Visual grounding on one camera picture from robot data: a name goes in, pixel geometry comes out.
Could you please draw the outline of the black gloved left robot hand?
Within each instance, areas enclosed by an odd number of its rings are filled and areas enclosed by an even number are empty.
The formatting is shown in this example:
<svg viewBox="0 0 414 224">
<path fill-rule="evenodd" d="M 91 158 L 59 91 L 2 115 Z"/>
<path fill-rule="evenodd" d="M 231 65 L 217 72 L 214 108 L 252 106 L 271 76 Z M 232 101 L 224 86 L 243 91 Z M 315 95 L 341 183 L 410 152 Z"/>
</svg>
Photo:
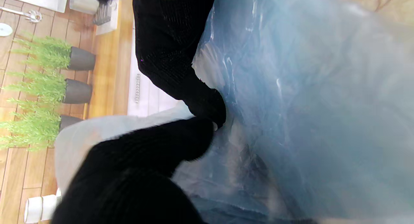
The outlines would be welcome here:
<svg viewBox="0 0 414 224">
<path fill-rule="evenodd" d="M 74 174 L 52 224 L 203 224 L 171 178 L 202 157 L 213 126 L 226 122 L 218 90 L 192 61 L 215 0 L 133 0 L 139 70 L 193 117 L 134 130 L 93 146 Z"/>
</svg>

